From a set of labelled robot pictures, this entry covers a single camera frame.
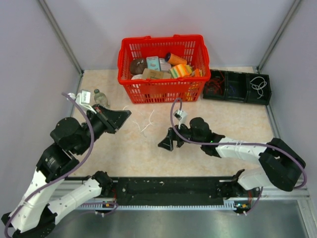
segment gray wall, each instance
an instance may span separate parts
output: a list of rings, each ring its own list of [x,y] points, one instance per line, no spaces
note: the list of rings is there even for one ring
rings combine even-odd
[[[50,131],[71,105],[78,74],[35,0],[0,2],[0,216],[32,179]],[[0,237],[4,226],[0,225]]]
[[[305,0],[286,29],[264,73],[282,138],[306,161],[308,188],[317,208],[317,4]]]
[[[125,37],[202,34],[213,66],[256,66],[293,0],[47,0],[84,69],[117,68]]]

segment clear bottle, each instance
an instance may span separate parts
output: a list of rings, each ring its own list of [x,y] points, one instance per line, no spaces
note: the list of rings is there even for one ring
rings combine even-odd
[[[100,104],[104,108],[109,109],[110,108],[110,104],[109,104],[108,99],[105,96],[105,94],[100,92],[99,89],[95,89],[94,93],[95,93],[95,95],[94,95],[95,102],[97,104]]]

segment orange cylinder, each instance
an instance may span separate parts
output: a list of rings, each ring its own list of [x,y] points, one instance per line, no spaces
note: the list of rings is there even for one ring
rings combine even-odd
[[[172,53],[166,54],[165,61],[170,63],[171,65],[187,64],[187,60],[185,60],[179,56],[176,56]]]

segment red plastic basket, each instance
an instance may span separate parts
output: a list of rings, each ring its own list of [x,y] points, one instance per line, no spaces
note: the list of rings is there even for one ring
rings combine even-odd
[[[202,77],[173,79],[131,80],[129,66],[136,58],[158,56],[165,58],[171,52],[199,68]],[[173,102],[180,97],[183,101],[196,101],[211,73],[209,56],[201,35],[174,35],[173,37],[125,38],[122,40],[118,57],[118,82],[123,85],[133,103]]]

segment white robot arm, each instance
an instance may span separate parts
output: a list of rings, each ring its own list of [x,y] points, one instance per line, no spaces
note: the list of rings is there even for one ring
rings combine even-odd
[[[88,148],[91,151],[94,141],[103,133],[115,134],[131,115],[130,111],[112,111],[99,104],[91,107],[88,91],[82,91],[77,97],[63,95],[72,102],[76,100],[76,107],[86,111],[87,123],[80,125],[75,118],[64,118],[57,123],[50,134],[54,144],[43,152],[21,202],[15,210],[1,218],[6,225],[6,237],[9,237],[8,227],[15,229],[13,238],[46,237],[71,211],[94,197],[107,196],[111,190],[111,178],[105,172],[98,171],[81,187],[50,201],[64,178],[80,164],[73,155],[81,155]]]
[[[210,156],[238,158],[259,165],[256,169],[239,171],[238,178],[234,177],[244,190],[274,185],[292,191],[300,175],[305,174],[304,160],[281,139],[273,138],[268,143],[233,140],[212,132],[202,118],[193,118],[187,127],[184,124],[187,113],[182,110],[172,113],[172,110],[173,107],[172,127],[158,146],[172,151],[173,141],[177,142],[177,147],[184,142],[193,143],[201,145],[201,150]],[[173,115],[180,121],[177,126],[173,124]]]

